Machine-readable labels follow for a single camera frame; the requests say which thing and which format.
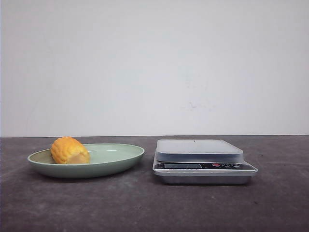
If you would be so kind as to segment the yellow corn cob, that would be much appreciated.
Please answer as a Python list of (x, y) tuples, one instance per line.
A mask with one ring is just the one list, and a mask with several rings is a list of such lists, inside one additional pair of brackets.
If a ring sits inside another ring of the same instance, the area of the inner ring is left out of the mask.
[(52, 158), (57, 164), (86, 164), (90, 155), (86, 147), (72, 137), (62, 137), (51, 146)]

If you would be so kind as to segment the light green plate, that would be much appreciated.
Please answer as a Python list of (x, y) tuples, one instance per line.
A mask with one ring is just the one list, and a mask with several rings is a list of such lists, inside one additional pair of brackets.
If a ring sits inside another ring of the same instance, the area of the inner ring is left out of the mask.
[(123, 172), (135, 166), (145, 150), (129, 144), (85, 144), (90, 153), (87, 164), (57, 164), (50, 149), (28, 156), (32, 169), (40, 174), (56, 178), (93, 178)]

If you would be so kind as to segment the silver digital kitchen scale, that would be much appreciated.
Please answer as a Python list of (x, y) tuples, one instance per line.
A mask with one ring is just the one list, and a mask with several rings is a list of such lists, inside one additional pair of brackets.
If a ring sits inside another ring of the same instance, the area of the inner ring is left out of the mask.
[(153, 172), (166, 184), (227, 185), (248, 183), (258, 169), (224, 140), (160, 139)]

